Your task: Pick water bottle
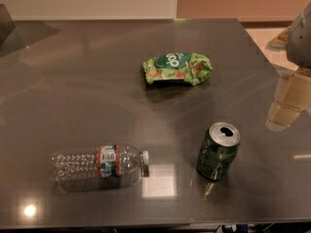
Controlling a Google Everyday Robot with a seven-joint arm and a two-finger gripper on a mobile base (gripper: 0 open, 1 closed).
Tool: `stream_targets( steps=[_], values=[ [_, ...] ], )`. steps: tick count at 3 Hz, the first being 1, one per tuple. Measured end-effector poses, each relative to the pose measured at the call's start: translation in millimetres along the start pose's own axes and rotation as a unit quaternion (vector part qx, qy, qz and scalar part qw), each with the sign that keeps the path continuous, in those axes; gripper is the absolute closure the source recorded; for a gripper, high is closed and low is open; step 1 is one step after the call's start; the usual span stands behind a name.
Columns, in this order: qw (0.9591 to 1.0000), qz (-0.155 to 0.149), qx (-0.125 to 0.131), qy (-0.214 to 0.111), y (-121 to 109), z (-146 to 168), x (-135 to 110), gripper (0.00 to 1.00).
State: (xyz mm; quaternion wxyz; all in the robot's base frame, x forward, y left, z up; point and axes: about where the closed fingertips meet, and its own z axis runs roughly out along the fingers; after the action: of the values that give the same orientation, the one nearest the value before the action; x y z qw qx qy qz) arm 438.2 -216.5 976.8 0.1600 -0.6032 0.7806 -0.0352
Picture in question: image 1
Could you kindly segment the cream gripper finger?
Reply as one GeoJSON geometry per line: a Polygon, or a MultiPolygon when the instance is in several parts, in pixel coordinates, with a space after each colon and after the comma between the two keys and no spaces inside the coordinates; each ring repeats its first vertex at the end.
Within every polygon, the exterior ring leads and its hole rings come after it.
{"type": "Polygon", "coordinates": [[[289,126],[310,106],[311,70],[289,70],[279,79],[268,120],[279,126],[289,126]]]}

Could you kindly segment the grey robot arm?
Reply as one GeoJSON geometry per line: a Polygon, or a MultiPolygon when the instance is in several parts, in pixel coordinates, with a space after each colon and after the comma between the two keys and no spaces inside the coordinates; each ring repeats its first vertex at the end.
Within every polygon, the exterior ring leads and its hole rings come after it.
{"type": "Polygon", "coordinates": [[[292,23],[286,43],[287,59],[297,70],[282,75],[268,120],[281,128],[291,125],[311,105],[311,3],[292,23]]]}

